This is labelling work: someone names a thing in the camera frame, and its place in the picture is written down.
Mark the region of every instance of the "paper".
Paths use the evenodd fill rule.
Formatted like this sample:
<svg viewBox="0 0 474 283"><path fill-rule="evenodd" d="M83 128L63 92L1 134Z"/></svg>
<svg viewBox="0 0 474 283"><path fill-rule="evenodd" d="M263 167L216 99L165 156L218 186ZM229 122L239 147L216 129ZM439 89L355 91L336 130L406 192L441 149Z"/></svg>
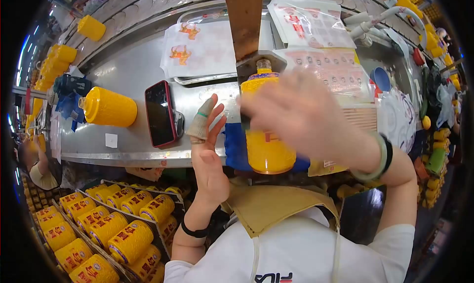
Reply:
<svg viewBox="0 0 474 283"><path fill-rule="evenodd" d="M164 34L160 67L166 78L235 73L229 21L178 23ZM261 22L259 49L274 48L270 23Z"/></svg>
<svg viewBox="0 0 474 283"><path fill-rule="evenodd" d="M116 149L117 148L117 134L105 133L105 146Z"/></svg>
<svg viewBox="0 0 474 283"><path fill-rule="evenodd" d="M403 56L405 57L405 60L408 62L408 45L405 42L405 40L395 32L392 28L390 29L384 29L385 32L387 32L388 36L396 43L399 45L401 51L403 52Z"/></svg>
<svg viewBox="0 0 474 283"><path fill-rule="evenodd" d="M272 0L267 7L288 48L356 48L334 1Z"/></svg>

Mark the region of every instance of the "green rubber band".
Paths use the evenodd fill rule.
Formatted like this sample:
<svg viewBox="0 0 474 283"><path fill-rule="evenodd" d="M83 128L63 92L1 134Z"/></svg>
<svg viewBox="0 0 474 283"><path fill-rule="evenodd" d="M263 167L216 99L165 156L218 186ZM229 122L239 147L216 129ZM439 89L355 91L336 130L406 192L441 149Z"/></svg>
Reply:
<svg viewBox="0 0 474 283"><path fill-rule="evenodd" d="M351 170L352 175L356 179L364 182L369 182L378 179L381 176L383 169L385 168L385 164L387 163L387 144L385 144L385 140L383 140L382 136L380 136L379 133L373 133L371 135L373 135L377 139L377 143L380 147L381 157L379 167L377 168L377 170L369 174L362 173L357 170Z"/></svg>

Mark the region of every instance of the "smartphone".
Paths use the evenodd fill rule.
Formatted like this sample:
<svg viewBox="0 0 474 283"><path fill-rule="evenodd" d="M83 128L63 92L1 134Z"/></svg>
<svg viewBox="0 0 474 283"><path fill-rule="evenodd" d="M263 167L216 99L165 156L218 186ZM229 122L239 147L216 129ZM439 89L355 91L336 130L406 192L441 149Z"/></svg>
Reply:
<svg viewBox="0 0 474 283"><path fill-rule="evenodd" d="M145 91L146 117L151 143L162 147L178 139L171 107L170 88L166 81L152 85Z"/></svg>

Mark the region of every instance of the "phone screen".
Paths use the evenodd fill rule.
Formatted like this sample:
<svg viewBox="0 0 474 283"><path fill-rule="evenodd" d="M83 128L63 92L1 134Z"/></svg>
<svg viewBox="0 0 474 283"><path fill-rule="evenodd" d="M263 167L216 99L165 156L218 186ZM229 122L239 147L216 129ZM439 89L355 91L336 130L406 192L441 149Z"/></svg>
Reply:
<svg viewBox="0 0 474 283"><path fill-rule="evenodd" d="M175 139L166 95L165 81L160 82L145 92L146 111L150 136L153 146L169 143Z"/></svg>

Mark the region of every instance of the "beige apron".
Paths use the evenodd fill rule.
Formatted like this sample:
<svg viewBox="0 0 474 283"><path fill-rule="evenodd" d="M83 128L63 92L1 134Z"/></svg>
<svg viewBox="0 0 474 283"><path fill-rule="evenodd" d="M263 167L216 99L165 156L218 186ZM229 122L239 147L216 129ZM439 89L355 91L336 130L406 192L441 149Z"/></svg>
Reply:
<svg viewBox="0 0 474 283"><path fill-rule="evenodd" d="M321 193L292 186L248 186L242 179L230 180L230 196L222 209L234 212L254 242L254 264L250 281L254 282L258 267L258 236L285 218L313 206L323 206L333 215L337 232L332 282L337 282L339 264L339 214L332 198Z"/></svg>

